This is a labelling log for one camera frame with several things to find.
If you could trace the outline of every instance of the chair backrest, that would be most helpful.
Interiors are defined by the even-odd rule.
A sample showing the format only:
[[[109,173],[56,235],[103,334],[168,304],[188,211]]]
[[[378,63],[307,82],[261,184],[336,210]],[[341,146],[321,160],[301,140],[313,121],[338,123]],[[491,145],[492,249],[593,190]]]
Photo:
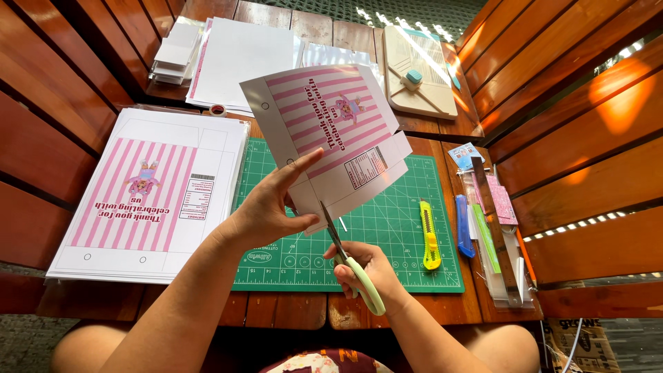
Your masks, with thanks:
[[[131,104],[52,3],[0,1],[0,261],[48,267]],[[42,283],[3,273],[0,313],[34,312]]]
[[[456,44],[485,140],[661,25],[658,0],[491,0]]]
[[[459,47],[491,160],[550,289],[537,293],[547,317],[663,317],[663,281],[552,289],[663,271],[663,36],[514,125],[598,57],[660,26],[662,10],[645,0],[503,0]]]
[[[134,100],[184,0],[52,0]]]

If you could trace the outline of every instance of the hand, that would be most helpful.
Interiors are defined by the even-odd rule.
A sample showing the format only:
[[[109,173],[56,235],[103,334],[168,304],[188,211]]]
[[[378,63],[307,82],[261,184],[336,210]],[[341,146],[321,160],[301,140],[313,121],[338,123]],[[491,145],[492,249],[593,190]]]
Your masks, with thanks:
[[[403,285],[400,284],[389,259],[378,246],[364,244],[363,242],[342,241],[343,249],[347,256],[352,257],[364,268],[375,289],[385,304],[387,315],[398,312],[409,298]],[[336,255],[336,245],[331,244],[324,254],[325,259],[332,259]],[[336,280],[341,284],[345,298],[352,298],[350,287],[356,287],[364,292],[366,289],[355,275],[355,272],[347,265],[337,264],[333,269]]]
[[[322,148],[274,170],[249,193],[242,205],[212,234],[232,240],[243,250],[261,248],[277,239],[299,233],[320,221],[315,214],[289,218],[285,206],[293,208],[288,188],[315,162],[322,158]]]

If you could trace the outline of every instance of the tape roll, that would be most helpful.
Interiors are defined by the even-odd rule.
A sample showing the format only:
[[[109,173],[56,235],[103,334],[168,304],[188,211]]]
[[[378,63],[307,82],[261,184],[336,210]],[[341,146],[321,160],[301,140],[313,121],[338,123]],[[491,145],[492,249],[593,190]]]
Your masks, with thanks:
[[[212,114],[215,117],[222,117],[224,118],[228,112],[225,109],[225,106],[220,105],[220,104],[214,104],[210,106],[210,114]]]

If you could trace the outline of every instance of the scissors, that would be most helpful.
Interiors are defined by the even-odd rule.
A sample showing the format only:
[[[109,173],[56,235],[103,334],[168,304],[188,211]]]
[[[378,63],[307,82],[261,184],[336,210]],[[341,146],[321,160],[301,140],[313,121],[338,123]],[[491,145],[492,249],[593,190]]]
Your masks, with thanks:
[[[380,298],[380,295],[377,293],[373,282],[371,279],[369,279],[369,276],[366,274],[364,269],[353,258],[347,256],[347,253],[345,253],[345,250],[343,250],[343,246],[341,246],[341,239],[338,236],[338,232],[336,232],[336,227],[333,225],[332,218],[330,218],[330,214],[322,201],[320,201],[320,206],[322,206],[325,219],[327,219],[327,232],[329,232],[331,240],[336,245],[336,255],[333,257],[334,260],[338,264],[345,264],[350,267],[355,272],[355,275],[357,275],[357,278],[359,278],[361,284],[364,285],[364,288],[366,288],[366,292],[368,292],[367,295],[362,290],[351,287],[350,289],[352,289],[352,298],[357,297],[357,290],[359,290],[361,297],[364,298],[366,307],[368,307],[369,310],[376,316],[384,315],[385,304],[382,303],[382,298]]]

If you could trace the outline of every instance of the pink-haired cartoon character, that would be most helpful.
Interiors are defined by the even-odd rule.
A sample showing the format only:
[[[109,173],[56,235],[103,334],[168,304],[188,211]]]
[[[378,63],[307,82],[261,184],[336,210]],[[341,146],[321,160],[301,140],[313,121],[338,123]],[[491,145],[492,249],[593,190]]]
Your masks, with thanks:
[[[125,181],[125,185],[131,183],[129,186],[128,192],[131,194],[142,194],[144,196],[150,194],[152,187],[154,185],[161,187],[159,180],[154,178],[154,173],[156,172],[156,166],[159,165],[159,161],[152,162],[150,167],[147,167],[147,161],[141,160],[141,173],[138,176],[134,176],[131,179]]]
[[[354,100],[348,100],[343,94],[338,95],[342,98],[342,100],[336,100],[336,108],[341,112],[341,119],[351,120],[357,125],[357,115],[366,110],[363,106],[359,106],[361,99],[357,96]]]

